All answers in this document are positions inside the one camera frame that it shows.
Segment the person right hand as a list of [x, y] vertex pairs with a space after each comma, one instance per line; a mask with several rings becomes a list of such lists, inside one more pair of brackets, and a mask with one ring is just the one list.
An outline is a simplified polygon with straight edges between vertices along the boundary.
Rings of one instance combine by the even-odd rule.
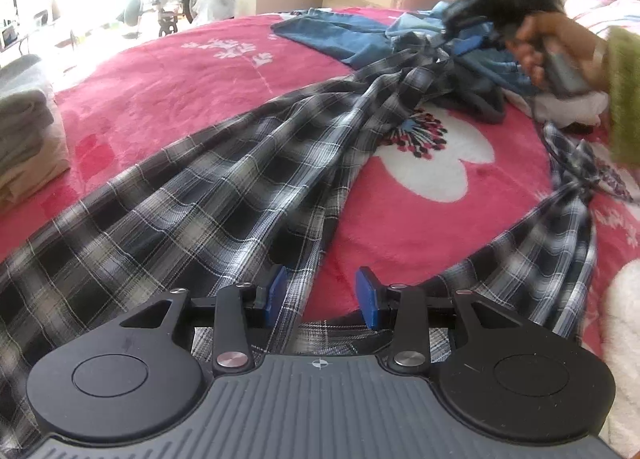
[[548, 86], [544, 54], [537, 48], [548, 38], [549, 49], [564, 52], [574, 60], [589, 86], [608, 93], [608, 43], [559, 12], [538, 12], [527, 16], [506, 47], [524, 73], [539, 88]]

